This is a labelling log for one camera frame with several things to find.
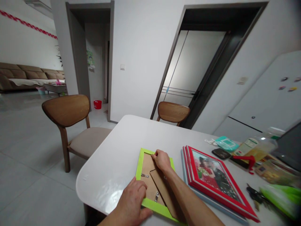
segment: chair seat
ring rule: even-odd
[[[71,141],[70,148],[89,158],[111,131],[101,127],[88,128]]]

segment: white refrigerator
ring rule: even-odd
[[[301,51],[278,56],[213,135],[239,142],[301,119]]]

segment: pink toy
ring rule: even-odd
[[[62,83],[59,81],[59,79],[57,78],[56,79],[56,82],[55,82],[57,85],[61,85]]]

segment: green bag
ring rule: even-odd
[[[282,185],[264,185],[262,194],[285,215],[295,220],[301,202],[301,189]]]

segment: chair backrest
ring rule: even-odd
[[[180,125],[180,122],[182,122],[186,117],[188,116],[190,112],[190,108],[175,104],[175,103],[170,103],[170,102],[160,102],[158,105],[158,119],[163,119],[165,121],[170,121],[170,122],[177,122],[177,126]]]
[[[90,104],[85,95],[70,95],[47,100],[42,109],[55,124],[69,127],[88,116]]]

